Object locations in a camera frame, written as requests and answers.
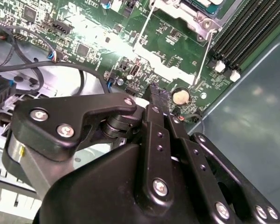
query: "black cable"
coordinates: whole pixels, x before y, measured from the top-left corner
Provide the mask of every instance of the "black cable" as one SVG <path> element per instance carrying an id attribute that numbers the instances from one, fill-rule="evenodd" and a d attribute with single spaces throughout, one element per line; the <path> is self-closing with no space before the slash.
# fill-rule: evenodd
<path id="1" fill-rule="evenodd" d="M 82 70 L 85 72 L 88 72 L 95 76 L 96 78 L 99 79 L 102 88 L 104 90 L 104 93 L 109 93 L 108 87 L 106 85 L 105 80 L 103 77 L 95 70 L 79 65 L 79 64 L 71 64 L 68 62 L 59 62 L 59 63 L 54 63 L 52 61 L 45 61 L 45 62 L 34 62 L 34 63 L 27 63 L 27 64 L 20 64 L 20 65 L 12 65 L 12 66 L 3 66 L 0 67 L 0 72 L 4 71 L 15 71 L 15 70 L 22 70 L 22 69 L 31 69 L 31 68 L 37 68 L 37 67 L 43 67 L 43 66 L 65 66 L 65 67 L 70 67 L 78 70 Z"/>
<path id="2" fill-rule="evenodd" d="M 82 91 L 84 89 L 84 86 L 85 86 L 85 76 L 84 76 L 84 73 L 83 73 L 82 70 L 79 70 L 79 73 L 80 73 L 81 84 L 80 84 L 80 87 L 79 87 L 78 91 L 73 96 L 81 95 L 81 93 L 82 93 Z"/>
<path id="3" fill-rule="evenodd" d="M 14 50 L 17 53 L 17 55 L 20 57 L 20 59 L 25 62 L 25 63 L 31 63 L 31 61 L 24 55 L 24 53 L 21 51 L 18 42 L 15 41 L 14 43 Z M 38 81 L 38 88 L 34 89 L 34 90 L 16 90 L 17 94 L 34 94 L 37 93 L 44 85 L 44 78 L 42 75 L 42 72 L 39 70 L 39 68 L 31 68 L 31 70 L 35 73 L 36 77 L 37 77 L 37 81 Z"/>
<path id="4" fill-rule="evenodd" d="M 201 133 L 205 134 L 205 125 L 204 125 L 204 120 L 202 119 L 202 117 L 200 115 L 196 114 L 196 113 L 193 113 L 193 114 L 189 114 L 189 115 L 185 116 L 185 119 L 189 119 L 189 118 L 192 118 L 192 117 L 198 118 L 200 120 Z"/>
<path id="5" fill-rule="evenodd" d="M 15 38 L 14 38 L 12 32 L 10 30 L 4 28 L 4 26 L 0 25 L 0 29 L 3 30 L 5 33 L 7 33 L 9 35 L 9 37 L 11 38 L 11 48 L 10 48 L 10 51 L 9 51 L 6 59 L 4 60 L 4 62 L 2 64 L 0 64 L 0 66 L 3 66 L 5 64 L 7 64 L 10 61 L 10 59 L 13 57 L 13 55 L 14 55 Z"/>

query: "screw hole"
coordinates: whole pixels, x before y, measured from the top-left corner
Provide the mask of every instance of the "screw hole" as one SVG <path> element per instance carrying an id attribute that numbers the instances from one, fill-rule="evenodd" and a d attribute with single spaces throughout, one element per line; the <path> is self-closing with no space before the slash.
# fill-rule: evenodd
<path id="1" fill-rule="evenodd" d="M 158 146 L 157 149 L 158 149 L 158 151 L 160 151 L 160 152 L 163 151 L 163 147 L 162 147 L 162 146 Z"/>
<path id="2" fill-rule="evenodd" d="M 164 137 L 163 133 L 159 132 L 159 133 L 158 133 L 158 137 L 159 137 L 159 138 L 163 138 L 163 137 Z"/>
<path id="3" fill-rule="evenodd" d="M 137 134 L 140 131 L 140 129 L 137 127 L 133 130 L 133 134 Z"/>
<path id="4" fill-rule="evenodd" d="M 200 169 L 202 169 L 203 171 L 206 170 L 206 167 L 204 165 L 200 165 Z"/>

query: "chip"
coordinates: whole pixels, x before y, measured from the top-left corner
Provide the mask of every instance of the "chip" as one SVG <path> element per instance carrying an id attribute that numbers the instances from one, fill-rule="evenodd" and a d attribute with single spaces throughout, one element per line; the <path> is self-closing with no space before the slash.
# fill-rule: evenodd
<path id="1" fill-rule="evenodd" d="M 77 49 L 77 54 L 79 54 L 79 55 L 81 55 L 83 57 L 86 57 L 87 54 L 88 54 L 88 51 L 89 51 L 88 47 L 86 47 L 83 44 L 79 44 L 78 49 Z"/>
<path id="2" fill-rule="evenodd" d="M 137 33 L 136 33 L 135 31 L 133 31 L 133 32 L 131 33 L 131 37 L 136 37 L 136 35 L 137 35 Z"/>
<path id="3" fill-rule="evenodd" d="M 114 29 L 115 29 L 115 31 L 116 31 L 117 33 L 120 33 L 121 30 L 122 30 L 122 27 L 121 27 L 120 25 L 116 24 L 116 25 L 114 26 Z"/>
<path id="4" fill-rule="evenodd" d="M 22 18 L 33 23 L 36 20 L 36 11 L 29 8 L 28 6 L 25 6 Z"/>

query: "white connector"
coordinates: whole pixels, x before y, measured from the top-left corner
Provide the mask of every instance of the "white connector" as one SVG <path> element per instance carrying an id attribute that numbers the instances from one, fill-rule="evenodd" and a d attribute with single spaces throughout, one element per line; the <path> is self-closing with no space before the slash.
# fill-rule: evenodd
<path id="1" fill-rule="evenodd" d="M 241 75 L 239 74 L 239 72 L 236 70 L 233 70 L 229 79 L 235 83 L 240 78 L 241 78 Z"/>
<path id="2" fill-rule="evenodd" d="M 217 64 L 214 69 L 215 69 L 215 71 L 221 73 L 224 71 L 225 68 L 226 68 L 226 65 L 224 64 L 224 62 L 222 62 L 220 60 L 220 61 L 217 61 Z"/>

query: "capacitor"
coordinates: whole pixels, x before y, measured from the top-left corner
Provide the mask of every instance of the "capacitor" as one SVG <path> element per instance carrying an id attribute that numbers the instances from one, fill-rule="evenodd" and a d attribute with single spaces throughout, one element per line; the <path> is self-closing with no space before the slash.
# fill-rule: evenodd
<path id="1" fill-rule="evenodd" d="M 127 75 L 127 76 L 126 76 L 126 79 L 127 79 L 127 80 L 132 80 L 133 78 L 134 78 L 134 76 L 132 76 L 132 75 Z"/>
<path id="2" fill-rule="evenodd" d="M 122 78 L 119 78 L 116 83 L 117 83 L 117 85 L 123 85 L 125 83 L 125 81 L 123 81 Z"/>
<path id="3" fill-rule="evenodd" d="M 187 88 L 178 87 L 172 93 L 172 101 L 177 105 L 184 105 L 191 101 L 190 93 Z"/>

